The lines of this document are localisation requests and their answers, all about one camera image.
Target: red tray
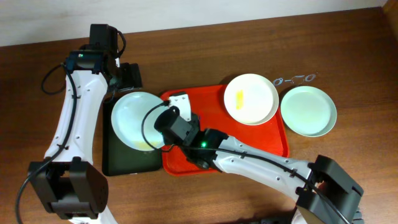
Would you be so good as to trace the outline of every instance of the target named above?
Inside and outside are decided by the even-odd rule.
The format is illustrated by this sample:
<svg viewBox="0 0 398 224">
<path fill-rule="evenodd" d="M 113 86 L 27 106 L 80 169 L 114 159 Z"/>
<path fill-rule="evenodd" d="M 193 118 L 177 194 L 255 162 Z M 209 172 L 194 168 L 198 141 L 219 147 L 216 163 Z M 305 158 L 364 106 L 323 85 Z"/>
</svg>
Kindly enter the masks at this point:
<svg viewBox="0 0 398 224">
<path fill-rule="evenodd" d="M 170 90 L 162 94 L 161 99 L 166 100 L 170 95 L 184 91 L 188 94 L 192 113 L 200 118 L 200 127 L 220 130 L 236 137 L 245 144 L 273 153 L 278 156 L 289 156 L 285 128 L 279 109 L 268 122 L 249 126 L 235 121 L 224 107 L 224 91 L 226 85 L 205 86 Z M 213 169 L 203 170 L 189 163 L 183 152 L 174 147 L 169 153 L 162 153 L 163 168 L 171 175 L 192 175 L 216 172 Z"/>
</svg>

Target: wood grain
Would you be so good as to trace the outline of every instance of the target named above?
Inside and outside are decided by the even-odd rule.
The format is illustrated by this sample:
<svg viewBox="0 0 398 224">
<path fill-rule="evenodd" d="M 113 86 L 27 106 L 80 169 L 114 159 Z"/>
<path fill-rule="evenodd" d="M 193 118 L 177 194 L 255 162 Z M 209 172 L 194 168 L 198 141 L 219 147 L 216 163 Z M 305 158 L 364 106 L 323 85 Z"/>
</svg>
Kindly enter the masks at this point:
<svg viewBox="0 0 398 224">
<path fill-rule="evenodd" d="M 388 0 L 383 6 L 383 10 L 387 15 L 396 38 L 398 39 L 398 0 Z"/>
<path fill-rule="evenodd" d="M 366 223 L 398 219 L 398 43 L 381 8 L 281 17 L 126 35 L 123 62 L 140 65 L 144 91 L 226 83 L 243 73 L 305 83 L 334 100 L 338 119 L 325 136 L 287 129 L 290 155 L 334 158 L 364 188 Z M 14 201 L 30 161 L 40 161 L 57 127 L 63 95 L 40 91 L 43 75 L 87 39 L 0 48 L 0 222 L 15 223 Z M 60 86 L 61 73 L 49 80 Z M 280 92 L 292 84 L 285 82 Z M 101 170 L 102 112 L 93 145 Z M 225 223 L 293 209 L 276 190 L 238 175 L 173 177 L 164 170 L 109 177 L 119 223 Z M 66 223 L 47 214 L 31 186 L 26 223 Z"/>
</svg>

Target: yellow sticker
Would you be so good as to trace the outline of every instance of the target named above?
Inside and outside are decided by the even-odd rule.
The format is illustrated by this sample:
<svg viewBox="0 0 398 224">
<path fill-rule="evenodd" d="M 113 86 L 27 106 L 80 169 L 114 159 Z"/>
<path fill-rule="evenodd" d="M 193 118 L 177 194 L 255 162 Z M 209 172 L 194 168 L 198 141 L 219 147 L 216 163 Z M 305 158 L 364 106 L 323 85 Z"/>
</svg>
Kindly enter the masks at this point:
<svg viewBox="0 0 398 224">
<path fill-rule="evenodd" d="M 240 110 L 243 107 L 243 90 L 236 92 L 236 109 Z"/>
</svg>

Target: white wall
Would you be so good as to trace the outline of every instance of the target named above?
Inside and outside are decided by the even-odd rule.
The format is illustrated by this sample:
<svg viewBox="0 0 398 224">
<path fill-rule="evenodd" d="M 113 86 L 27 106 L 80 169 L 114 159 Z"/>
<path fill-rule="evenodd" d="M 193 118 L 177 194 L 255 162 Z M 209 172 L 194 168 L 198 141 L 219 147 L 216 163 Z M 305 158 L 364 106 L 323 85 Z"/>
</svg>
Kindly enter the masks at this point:
<svg viewBox="0 0 398 224">
<path fill-rule="evenodd" d="M 0 0 L 0 46 L 382 6 L 387 0 Z"/>
</svg>

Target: white plate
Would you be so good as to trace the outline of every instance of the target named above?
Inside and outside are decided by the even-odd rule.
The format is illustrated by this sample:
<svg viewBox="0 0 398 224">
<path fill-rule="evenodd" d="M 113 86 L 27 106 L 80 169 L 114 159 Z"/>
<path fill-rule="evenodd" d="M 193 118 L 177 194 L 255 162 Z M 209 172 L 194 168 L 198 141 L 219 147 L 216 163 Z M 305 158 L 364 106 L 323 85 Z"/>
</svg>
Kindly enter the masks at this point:
<svg viewBox="0 0 398 224">
<path fill-rule="evenodd" d="M 140 151 L 151 151 L 142 137 L 141 123 L 145 114 L 163 102 L 159 97 L 145 92 L 129 93 L 118 100 L 112 110 L 111 122 L 117 137 L 127 146 Z M 155 130 L 157 117 L 167 108 L 161 106 L 145 120 L 144 132 L 147 140 L 156 148 L 164 146 L 163 136 Z"/>
<path fill-rule="evenodd" d="M 269 121 L 278 110 L 279 96 L 274 85 L 256 74 L 234 78 L 226 87 L 224 104 L 229 115 L 247 125 Z"/>
<path fill-rule="evenodd" d="M 312 86 L 300 86 L 287 92 L 280 104 L 280 112 L 291 130 L 308 137 L 328 133 L 337 120 L 333 100 Z"/>
</svg>

